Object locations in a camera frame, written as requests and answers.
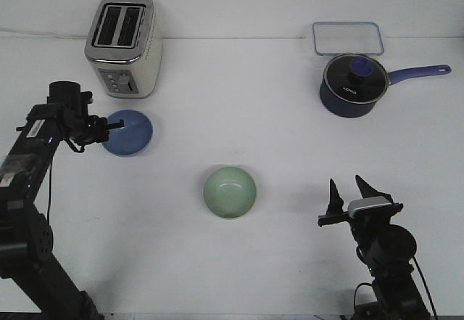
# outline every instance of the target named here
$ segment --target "purple handle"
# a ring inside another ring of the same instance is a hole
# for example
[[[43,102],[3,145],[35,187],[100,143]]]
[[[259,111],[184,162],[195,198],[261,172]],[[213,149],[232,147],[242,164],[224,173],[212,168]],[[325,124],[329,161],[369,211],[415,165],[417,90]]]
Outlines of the purple handle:
[[[451,67],[448,65],[405,68],[404,70],[389,72],[389,80],[392,86],[408,78],[425,77],[427,75],[447,75],[450,72]]]

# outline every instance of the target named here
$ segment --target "blue saucepan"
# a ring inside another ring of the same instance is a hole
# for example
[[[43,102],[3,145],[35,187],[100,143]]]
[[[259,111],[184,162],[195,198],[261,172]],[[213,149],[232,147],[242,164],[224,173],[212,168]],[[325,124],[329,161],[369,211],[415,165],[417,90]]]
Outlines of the blue saucepan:
[[[448,65],[406,68],[388,73],[376,60],[362,54],[334,57],[324,70],[320,99],[341,117],[356,118],[371,111],[390,85],[404,79],[446,75]]]

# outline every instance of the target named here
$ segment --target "container lid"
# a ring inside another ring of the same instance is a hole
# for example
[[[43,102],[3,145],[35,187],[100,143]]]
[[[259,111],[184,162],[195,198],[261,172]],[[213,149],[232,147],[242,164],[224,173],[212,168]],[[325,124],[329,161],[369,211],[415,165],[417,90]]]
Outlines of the container lid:
[[[324,81],[335,95],[358,104],[377,101],[389,85],[384,67],[360,54],[334,57],[324,71]]]
[[[380,28],[375,22],[314,22],[312,38],[317,55],[384,53]]]

